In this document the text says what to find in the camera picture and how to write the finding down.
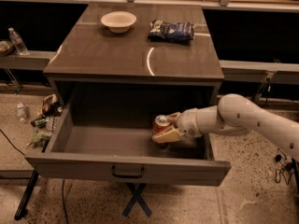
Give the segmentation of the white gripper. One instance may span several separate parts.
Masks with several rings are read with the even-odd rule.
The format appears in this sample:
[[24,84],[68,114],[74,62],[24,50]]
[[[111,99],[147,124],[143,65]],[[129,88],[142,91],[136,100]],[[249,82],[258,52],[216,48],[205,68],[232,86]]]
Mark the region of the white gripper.
[[177,124],[178,128],[175,128],[173,125],[167,127],[155,126],[153,128],[152,140],[158,144],[180,141],[182,135],[188,138],[203,135],[198,128],[196,108],[185,110],[182,113],[170,114],[167,116],[167,119],[170,124]]

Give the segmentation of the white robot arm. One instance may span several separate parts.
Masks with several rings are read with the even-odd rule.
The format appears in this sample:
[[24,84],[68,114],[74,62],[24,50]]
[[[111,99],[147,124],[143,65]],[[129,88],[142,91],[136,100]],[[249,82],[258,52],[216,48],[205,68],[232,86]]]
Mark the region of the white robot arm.
[[159,115],[152,140],[173,143],[207,133],[243,135],[254,131],[299,161],[299,124],[270,113],[238,94],[227,94],[217,105]]

